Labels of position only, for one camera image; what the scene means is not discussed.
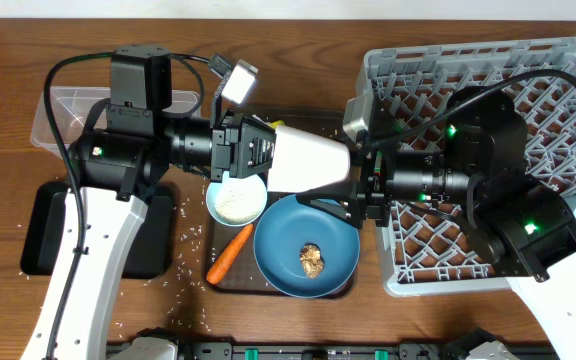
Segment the yellow green snack wrapper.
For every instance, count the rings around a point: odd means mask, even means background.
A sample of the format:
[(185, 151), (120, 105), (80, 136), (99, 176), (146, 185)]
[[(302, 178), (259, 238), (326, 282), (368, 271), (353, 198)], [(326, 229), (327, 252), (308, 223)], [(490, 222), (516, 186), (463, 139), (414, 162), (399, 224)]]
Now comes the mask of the yellow green snack wrapper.
[(283, 120), (277, 120), (273, 122), (266, 122), (266, 125), (270, 126), (273, 129), (277, 129), (279, 126), (284, 126), (286, 123)]

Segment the pink cup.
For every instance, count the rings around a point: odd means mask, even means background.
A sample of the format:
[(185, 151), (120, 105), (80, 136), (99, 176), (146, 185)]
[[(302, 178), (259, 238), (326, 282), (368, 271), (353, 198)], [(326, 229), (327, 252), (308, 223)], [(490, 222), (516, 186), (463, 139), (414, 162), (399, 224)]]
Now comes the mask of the pink cup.
[(338, 183), (348, 177), (350, 167), (345, 144), (279, 125), (267, 190), (300, 193)]

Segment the blue plate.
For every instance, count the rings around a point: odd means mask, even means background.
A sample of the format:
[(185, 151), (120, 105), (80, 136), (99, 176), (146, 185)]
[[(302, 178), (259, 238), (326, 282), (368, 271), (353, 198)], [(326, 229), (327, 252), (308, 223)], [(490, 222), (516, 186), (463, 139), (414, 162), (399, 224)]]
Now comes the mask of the blue plate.
[[(321, 252), (324, 268), (315, 278), (306, 275), (299, 259), (306, 245)], [(361, 242), (353, 226), (288, 195), (261, 216), (253, 249), (260, 272), (280, 292), (297, 298), (338, 299), (352, 287)]]

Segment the brown food scrap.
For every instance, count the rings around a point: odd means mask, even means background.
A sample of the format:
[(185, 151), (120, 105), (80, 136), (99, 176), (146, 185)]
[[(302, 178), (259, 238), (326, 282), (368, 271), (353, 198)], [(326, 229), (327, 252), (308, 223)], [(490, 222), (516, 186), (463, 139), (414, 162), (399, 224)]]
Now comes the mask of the brown food scrap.
[(299, 254), (300, 263), (310, 279), (317, 278), (324, 270), (324, 261), (321, 250), (314, 244), (306, 244)]

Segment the orange carrot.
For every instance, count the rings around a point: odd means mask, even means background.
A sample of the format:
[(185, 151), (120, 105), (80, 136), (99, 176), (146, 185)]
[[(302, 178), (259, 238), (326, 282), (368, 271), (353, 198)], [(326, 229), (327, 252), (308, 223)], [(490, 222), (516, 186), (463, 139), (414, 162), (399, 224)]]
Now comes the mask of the orange carrot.
[(254, 225), (248, 224), (231, 240), (208, 270), (206, 275), (208, 283), (216, 285), (227, 275), (238, 254), (252, 235), (253, 230)]

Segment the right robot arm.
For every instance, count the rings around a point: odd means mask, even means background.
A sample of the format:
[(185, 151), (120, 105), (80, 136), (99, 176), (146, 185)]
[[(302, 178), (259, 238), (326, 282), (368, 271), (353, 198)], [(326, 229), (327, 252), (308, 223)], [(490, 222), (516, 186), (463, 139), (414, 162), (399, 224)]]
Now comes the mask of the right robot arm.
[(369, 143), (358, 181), (298, 201), (353, 226), (385, 225), (394, 202), (433, 216), (442, 203), (459, 206), (453, 221), (469, 247), (508, 281), (556, 354), (576, 359), (576, 218), (561, 195), (527, 173), (525, 121), (493, 87), (458, 91), (440, 119), (441, 151)]

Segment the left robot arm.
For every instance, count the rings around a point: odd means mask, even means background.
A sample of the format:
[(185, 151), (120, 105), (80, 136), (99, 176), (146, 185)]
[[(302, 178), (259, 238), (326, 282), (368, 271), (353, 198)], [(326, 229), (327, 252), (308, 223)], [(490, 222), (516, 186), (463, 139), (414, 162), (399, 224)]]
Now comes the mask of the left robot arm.
[(111, 87), (71, 144), (56, 139), (67, 170), (61, 243), (46, 297), (24, 357), (102, 359), (126, 259), (159, 181), (170, 167), (213, 182), (271, 167), (275, 131), (224, 109), (238, 105), (257, 71), (221, 55), (207, 60), (220, 83), (211, 115), (174, 113), (171, 65), (192, 68), (195, 55), (154, 45), (109, 53)]

